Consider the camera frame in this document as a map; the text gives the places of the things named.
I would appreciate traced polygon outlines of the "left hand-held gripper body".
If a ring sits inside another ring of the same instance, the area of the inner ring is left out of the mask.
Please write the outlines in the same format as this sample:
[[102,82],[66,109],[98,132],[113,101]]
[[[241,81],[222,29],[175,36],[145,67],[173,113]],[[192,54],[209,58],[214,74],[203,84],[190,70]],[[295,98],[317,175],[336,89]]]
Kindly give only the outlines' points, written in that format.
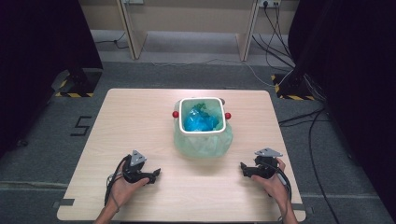
[[135,183],[143,178],[150,178],[150,173],[143,173],[143,168],[147,158],[136,149],[126,157],[126,162],[122,167],[122,175],[129,183]]

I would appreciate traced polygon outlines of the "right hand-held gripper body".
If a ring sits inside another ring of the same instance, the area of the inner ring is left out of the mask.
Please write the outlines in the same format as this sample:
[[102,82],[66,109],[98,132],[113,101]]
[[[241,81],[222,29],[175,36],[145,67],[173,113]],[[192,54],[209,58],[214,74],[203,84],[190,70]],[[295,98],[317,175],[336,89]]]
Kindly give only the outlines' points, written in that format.
[[256,158],[254,161],[256,166],[253,168],[252,174],[266,179],[272,177],[278,169],[278,161],[276,158],[283,156],[282,153],[269,147],[256,151],[255,155]]

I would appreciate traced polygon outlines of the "white bin ring red knobs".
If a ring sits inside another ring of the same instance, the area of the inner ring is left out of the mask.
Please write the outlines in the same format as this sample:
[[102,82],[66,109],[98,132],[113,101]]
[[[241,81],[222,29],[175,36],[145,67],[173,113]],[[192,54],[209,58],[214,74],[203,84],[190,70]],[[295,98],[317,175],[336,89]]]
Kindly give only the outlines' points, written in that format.
[[[184,130],[183,121],[193,107],[201,108],[219,120],[219,124],[214,131],[187,132]],[[176,102],[173,117],[176,131],[186,136],[205,136],[223,133],[229,127],[228,119],[231,114],[225,112],[224,102],[219,97],[188,97]]]

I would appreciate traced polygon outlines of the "person's left hand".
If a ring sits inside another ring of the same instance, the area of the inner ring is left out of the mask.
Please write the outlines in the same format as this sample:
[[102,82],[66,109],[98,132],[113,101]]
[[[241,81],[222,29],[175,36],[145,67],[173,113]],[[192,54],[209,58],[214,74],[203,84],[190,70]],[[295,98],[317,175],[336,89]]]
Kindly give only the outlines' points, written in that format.
[[114,211],[120,210],[126,203],[130,201],[133,194],[141,187],[147,185],[148,178],[143,178],[135,183],[126,181],[121,172],[116,172],[113,177],[113,185],[110,189],[106,208]]

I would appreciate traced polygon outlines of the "person's right hand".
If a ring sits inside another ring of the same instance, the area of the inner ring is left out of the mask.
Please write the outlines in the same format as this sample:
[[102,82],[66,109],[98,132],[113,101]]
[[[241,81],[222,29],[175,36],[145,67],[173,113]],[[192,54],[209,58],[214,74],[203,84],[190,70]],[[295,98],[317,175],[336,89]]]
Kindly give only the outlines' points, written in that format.
[[253,175],[251,179],[259,183],[264,191],[276,200],[282,214],[288,212],[290,207],[289,194],[277,174],[273,174],[273,176],[268,179]]

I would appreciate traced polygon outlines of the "black stand base striped tape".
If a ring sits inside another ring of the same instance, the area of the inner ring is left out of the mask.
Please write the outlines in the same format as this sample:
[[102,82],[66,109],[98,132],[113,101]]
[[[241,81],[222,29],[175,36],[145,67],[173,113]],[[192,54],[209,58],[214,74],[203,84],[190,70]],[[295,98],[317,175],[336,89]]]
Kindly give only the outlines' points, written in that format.
[[271,75],[276,96],[280,99],[291,99],[296,101],[310,100],[315,97],[309,90],[307,82],[303,79],[294,80],[291,73]]
[[103,70],[97,68],[66,71],[55,96],[68,98],[93,97],[102,73]]

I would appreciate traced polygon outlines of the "person in black clothes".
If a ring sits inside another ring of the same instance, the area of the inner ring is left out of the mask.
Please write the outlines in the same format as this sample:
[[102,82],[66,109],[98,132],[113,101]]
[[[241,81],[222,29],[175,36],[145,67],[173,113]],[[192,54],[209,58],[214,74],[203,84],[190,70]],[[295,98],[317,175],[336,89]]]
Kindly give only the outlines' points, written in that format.
[[396,0],[299,0],[289,47],[396,224]]

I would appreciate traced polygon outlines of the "black curtain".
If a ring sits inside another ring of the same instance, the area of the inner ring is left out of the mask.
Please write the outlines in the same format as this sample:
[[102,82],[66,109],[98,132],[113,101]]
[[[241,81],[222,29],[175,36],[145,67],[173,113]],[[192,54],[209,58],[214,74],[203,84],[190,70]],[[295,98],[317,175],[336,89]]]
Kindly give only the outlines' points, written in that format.
[[101,66],[78,0],[0,0],[0,158],[26,135],[62,71]]

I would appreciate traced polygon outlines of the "white wall power socket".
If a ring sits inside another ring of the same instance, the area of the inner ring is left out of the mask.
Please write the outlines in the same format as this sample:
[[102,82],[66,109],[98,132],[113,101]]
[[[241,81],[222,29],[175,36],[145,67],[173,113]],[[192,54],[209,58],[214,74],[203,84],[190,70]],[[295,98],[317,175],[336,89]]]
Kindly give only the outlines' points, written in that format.
[[258,0],[259,7],[277,8],[281,4],[281,0]]

